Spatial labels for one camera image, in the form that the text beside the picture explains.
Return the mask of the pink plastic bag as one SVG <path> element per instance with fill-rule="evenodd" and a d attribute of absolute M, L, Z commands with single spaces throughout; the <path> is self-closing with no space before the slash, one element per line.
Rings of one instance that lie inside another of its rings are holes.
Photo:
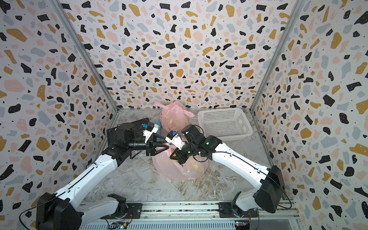
<path fill-rule="evenodd" d="M 188 119 L 195 117 L 192 112 L 187 111 L 185 106 L 178 101 L 167 105 L 161 103 L 155 103 L 154 105 L 162 109 L 160 122 L 163 129 L 167 132 L 172 130 L 181 131 L 189 124 Z"/>
<path fill-rule="evenodd" d="M 177 161 L 170 159 L 175 149 L 174 145 L 170 145 L 168 150 L 152 156 L 152 163 L 161 176 L 172 180 L 191 180 L 204 175 L 209 166 L 208 160 L 199 156 L 195 157 L 196 160 L 190 157 L 186 163 L 180 165 Z"/>

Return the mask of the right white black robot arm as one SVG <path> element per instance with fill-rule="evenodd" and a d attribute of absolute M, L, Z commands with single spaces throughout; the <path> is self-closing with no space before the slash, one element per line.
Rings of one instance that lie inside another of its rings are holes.
<path fill-rule="evenodd" d="M 282 172 L 277 166 L 269 168 L 245 158 L 219 138 L 205 137 L 196 125 L 187 125 L 181 134 L 170 131 L 165 140 L 176 147 L 171 160 L 184 164 L 190 157 L 205 157 L 230 168 L 253 186 L 252 190 L 237 193 L 229 215 L 240 217 L 251 209 L 276 212 L 285 194 Z"/>

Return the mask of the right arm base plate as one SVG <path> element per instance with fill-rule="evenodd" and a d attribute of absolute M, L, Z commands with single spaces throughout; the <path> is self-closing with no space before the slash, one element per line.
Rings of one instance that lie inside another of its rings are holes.
<path fill-rule="evenodd" d="M 257 218 L 259 213 L 257 209 L 243 211 L 232 202 L 219 202 L 218 212 L 220 218 Z"/>

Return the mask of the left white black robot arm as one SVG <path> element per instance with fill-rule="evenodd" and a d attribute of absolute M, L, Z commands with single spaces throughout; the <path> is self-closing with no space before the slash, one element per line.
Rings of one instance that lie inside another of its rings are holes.
<path fill-rule="evenodd" d="M 103 217 L 125 218 L 129 211 L 126 198 L 110 194 L 106 198 L 83 207 L 88 193 L 126 159 L 133 159 L 134 151 L 144 150 L 155 156 L 167 150 L 169 140 L 159 135 L 159 126 L 147 118 L 122 123 L 107 131 L 108 146 L 86 170 L 53 194 L 43 194 L 36 207 L 38 230 L 78 230 Z"/>

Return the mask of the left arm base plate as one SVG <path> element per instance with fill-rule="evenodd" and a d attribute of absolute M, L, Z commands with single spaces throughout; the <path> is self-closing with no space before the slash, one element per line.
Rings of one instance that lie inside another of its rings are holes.
<path fill-rule="evenodd" d="M 142 203 L 124 203 L 118 205 L 117 210 L 101 219 L 139 219 L 142 212 Z"/>

